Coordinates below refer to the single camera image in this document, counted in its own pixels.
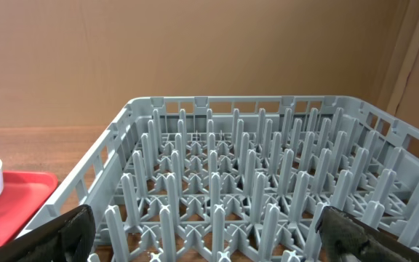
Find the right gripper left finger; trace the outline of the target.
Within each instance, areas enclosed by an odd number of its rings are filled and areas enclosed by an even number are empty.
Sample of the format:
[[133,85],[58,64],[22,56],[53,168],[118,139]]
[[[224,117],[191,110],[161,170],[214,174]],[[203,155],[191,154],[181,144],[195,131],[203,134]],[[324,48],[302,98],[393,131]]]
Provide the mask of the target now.
[[89,205],[67,213],[0,247],[0,262],[86,262],[95,240]]

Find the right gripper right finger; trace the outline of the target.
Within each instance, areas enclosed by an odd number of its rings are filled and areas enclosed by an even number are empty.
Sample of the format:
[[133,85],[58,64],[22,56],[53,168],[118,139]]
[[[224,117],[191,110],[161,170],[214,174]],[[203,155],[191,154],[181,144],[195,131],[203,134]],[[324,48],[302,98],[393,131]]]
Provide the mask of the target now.
[[315,232],[328,261],[419,262],[419,252],[333,206],[323,208]]

